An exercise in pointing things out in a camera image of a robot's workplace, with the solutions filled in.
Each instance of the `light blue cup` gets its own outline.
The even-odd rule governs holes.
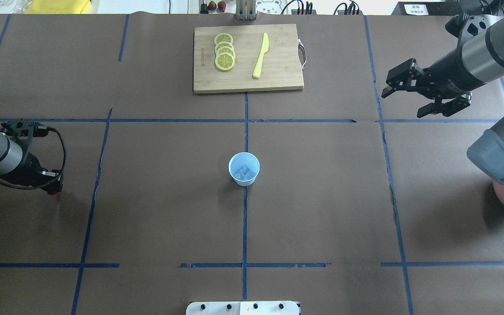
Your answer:
[[[248,152],[237,153],[228,162],[228,173],[240,186],[250,186],[260,173],[260,161]]]

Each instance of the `cutting board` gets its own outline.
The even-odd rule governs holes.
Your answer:
[[[269,51],[264,55],[262,75],[252,78],[264,33]],[[217,34],[231,34],[236,53],[234,68],[222,72],[215,67]],[[196,28],[194,34],[194,93],[302,90],[301,62],[298,58],[296,24],[217,26]]]

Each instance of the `knife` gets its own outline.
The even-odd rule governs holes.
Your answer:
[[[258,56],[258,62],[254,67],[254,72],[252,72],[253,78],[259,78],[262,74],[262,63],[264,62],[264,54],[270,49],[270,38],[268,33],[264,33],[264,39],[262,40],[262,48],[260,48],[260,56]]]

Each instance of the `yellow towel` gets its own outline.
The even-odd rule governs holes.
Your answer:
[[[89,0],[32,0],[26,14],[85,14]]]

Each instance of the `label sticker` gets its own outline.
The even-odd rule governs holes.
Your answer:
[[[429,15],[425,4],[404,4],[404,8],[410,15]]]

